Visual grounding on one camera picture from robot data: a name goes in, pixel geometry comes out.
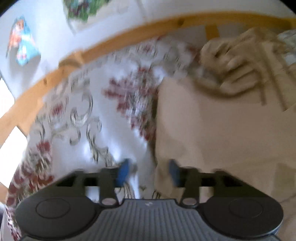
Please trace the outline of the green cartoon wall poster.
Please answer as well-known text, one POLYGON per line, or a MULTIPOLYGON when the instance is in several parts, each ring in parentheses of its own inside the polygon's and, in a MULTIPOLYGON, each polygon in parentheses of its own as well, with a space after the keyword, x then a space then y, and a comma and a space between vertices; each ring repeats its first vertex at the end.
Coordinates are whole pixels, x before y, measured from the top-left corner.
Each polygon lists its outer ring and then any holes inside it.
POLYGON ((87 22, 90 16, 95 16, 109 0, 63 0, 65 14, 68 20, 81 20, 87 22))

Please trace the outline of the wooden bed frame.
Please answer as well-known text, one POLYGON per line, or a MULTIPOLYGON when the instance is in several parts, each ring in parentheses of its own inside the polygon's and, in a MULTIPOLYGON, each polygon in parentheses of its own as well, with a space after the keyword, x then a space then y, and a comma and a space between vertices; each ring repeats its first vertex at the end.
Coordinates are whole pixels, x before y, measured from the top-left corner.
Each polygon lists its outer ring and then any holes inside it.
POLYGON ((265 27, 291 30, 295 28, 295 17, 279 18, 251 11, 197 12, 141 25, 119 33, 87 50, 75 51, 59 62, 58 69, 48 73, 33 87, 24 92, 9 111, 1 117, 1 144, 4 144, 16 126, 27 135, 34 116, 43 106, 43 97, 63 79, 83 65, 113 51, 153 37, 163 36, 181 28, 204 26, 206 38, 211 40, 220 36, 218 26, 228 23, 241 23, 249 28, 265 27))

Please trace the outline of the beige large garment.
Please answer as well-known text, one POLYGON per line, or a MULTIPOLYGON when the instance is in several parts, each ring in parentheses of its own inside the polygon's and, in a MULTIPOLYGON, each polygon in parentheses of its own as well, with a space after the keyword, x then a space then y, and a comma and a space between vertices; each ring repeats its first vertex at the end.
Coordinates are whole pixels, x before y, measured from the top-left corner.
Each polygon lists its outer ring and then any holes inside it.
POLYGON ((222 169, 283 207, 280 239, 295 240, 295 30, 253 28, 207 42, 188 76, 159 87, 156 190, 179 199, 169 160, 222 169))

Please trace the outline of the floral white bed cover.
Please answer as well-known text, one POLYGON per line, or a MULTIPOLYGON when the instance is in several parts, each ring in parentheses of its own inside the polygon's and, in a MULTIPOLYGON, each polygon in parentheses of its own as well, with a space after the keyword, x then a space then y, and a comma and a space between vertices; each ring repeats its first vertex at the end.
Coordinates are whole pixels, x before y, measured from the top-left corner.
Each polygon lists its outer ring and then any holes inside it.
POLYGON ((64 79, 47 96, 6 198, 1 240, 20 240, 16 206, 69 173, 97 172, 124 159, 132 175, 116 190, 124 198, 160 198, 154 188, 158 87, 182 78, 199 50, 171 37, 109 53, 64 79))

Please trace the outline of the blue red wall sticker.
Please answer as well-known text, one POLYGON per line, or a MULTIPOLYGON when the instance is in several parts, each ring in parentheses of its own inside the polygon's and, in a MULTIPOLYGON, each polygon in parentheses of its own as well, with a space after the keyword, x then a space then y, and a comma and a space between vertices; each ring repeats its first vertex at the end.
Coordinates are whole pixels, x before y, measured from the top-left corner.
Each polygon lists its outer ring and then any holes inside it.
POLYGON ((16 18, 11 27, 6 57, 12 49, 16 49, 16 62, 20 66, 24 66, 33 58, 41 56, 24 16, 16 18))

